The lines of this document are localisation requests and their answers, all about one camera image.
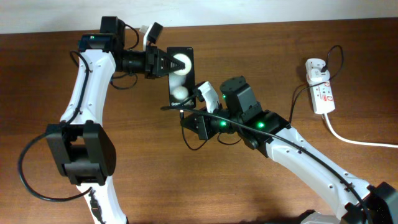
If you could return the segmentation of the black smartphone with white circles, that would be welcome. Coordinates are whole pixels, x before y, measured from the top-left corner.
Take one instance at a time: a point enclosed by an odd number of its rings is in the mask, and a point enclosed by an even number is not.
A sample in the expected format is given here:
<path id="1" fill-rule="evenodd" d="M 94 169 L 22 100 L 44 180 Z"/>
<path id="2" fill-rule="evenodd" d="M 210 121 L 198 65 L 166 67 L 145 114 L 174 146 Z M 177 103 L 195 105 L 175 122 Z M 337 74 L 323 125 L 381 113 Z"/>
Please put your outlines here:
<path id="1" fill-rule="evenodd" d="M 183 70 L 169 74 L 169 105 L 178 106 L 193 95 L 195 87 L 194 54 L 192 47 L 168 47 L 167 53 L 185 64 Z"/>

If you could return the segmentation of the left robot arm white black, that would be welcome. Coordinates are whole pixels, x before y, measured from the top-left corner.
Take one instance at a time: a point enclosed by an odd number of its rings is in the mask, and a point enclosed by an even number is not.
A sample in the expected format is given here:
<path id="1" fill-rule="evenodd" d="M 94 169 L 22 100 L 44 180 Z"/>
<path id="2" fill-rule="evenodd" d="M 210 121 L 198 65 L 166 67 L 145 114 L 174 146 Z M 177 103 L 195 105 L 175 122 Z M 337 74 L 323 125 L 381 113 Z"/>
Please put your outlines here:
<path id="1" fill-rule="evenodd" d="M 153 23 L 141 51 L 125 48 L 126 23 L 104 16 L 97 34 L 85 34 L 78 44 L 82 58 L 69 105 L 60 124 L 50 124 L 49 148 L 60 175 L 82 193 L 95 223 L 127 223 L 113 184 L 116 150 L 103 129 L 103 108 L 115 72 L 156 79 L 173 74 L 193 82 L 193 50 L 154 44 L 162 26 Z"/>

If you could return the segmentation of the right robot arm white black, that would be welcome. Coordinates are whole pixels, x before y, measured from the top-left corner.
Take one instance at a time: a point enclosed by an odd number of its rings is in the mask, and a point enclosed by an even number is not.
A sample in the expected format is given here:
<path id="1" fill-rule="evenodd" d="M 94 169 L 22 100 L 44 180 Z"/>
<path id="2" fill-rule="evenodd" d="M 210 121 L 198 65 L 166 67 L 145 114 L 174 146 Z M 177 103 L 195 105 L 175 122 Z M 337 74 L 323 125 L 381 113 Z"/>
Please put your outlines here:
<path id="1" fill-rule="evenodd" d="M 209 140 L 215 134 L 238 133 L 245 145 L 284 166 L 333 210 L 309 210 L 299 223 L 397 223 L 397 190 L 386 182 L 377 187 L 342 169 L 311 146 L 277 113 L 263 110 L 244 77 L 220 86 L 225 105 L 209 82 L 187 96 L 181 109 L 191 112 L 181 124 Z"/>

